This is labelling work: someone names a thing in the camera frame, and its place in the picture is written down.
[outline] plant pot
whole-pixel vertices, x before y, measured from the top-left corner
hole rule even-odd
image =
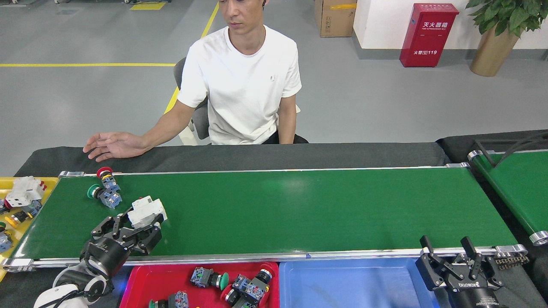
[[[508,29],[495,36],[495,28],[487,31],[479,42],[470,70],[480,76],[495,76],[519,38]]]

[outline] white wall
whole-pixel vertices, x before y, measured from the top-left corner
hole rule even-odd
[[[460,14],[447,38],[446,49],[476,49],[480,32],[472,16],[477,8],[465,10],[467,0],[358,0],[354,31],[363,49],[401,49],[413,3],[452,3]],[[541,29],[522,34],[515,49],[548,49],[548,22]]]

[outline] white t-shirt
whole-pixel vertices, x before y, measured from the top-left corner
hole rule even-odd
[[[177,99],[197,107],[208,97],[212,144],[261,144],[276,131],[281,98],[301,89],[296,43],[265,26],[253,55],[240,53],[223,28],[194,43]]]

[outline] man's right arm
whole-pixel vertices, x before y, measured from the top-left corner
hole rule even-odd
[[[194,110],[195,108],[177,100],[173,108],[160,117],[158,123],[142,136],[147,151],[177,136],[188,126]]]
[[[97,133],[90,137],[83,148],[89,159],[97,162],[109,158],[128,158],[139,156],[164,142],[173,139],[188,126],[195,108],[179,100],[173,108],[164,114],[158,123],[143,136],[126,132]]]

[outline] gray chair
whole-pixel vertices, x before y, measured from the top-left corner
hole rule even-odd
[[[182,58],[177,64],[175,64],[175,67],[173,67],[173,74],[175,76],[175,82],[177,83],[177,87],[179,90],[181,89],[181,79],[182,79],[182,68],[185,66],[185,58]],[[194,114],[192,115],[192,119],[189,123],[189,128],[191,131],[195,131],[196,135],[200,140],[203,140],[207,137],[209,137],[209,119],[207,116],[207,96],[201,102],[198,107],[194,110]]]

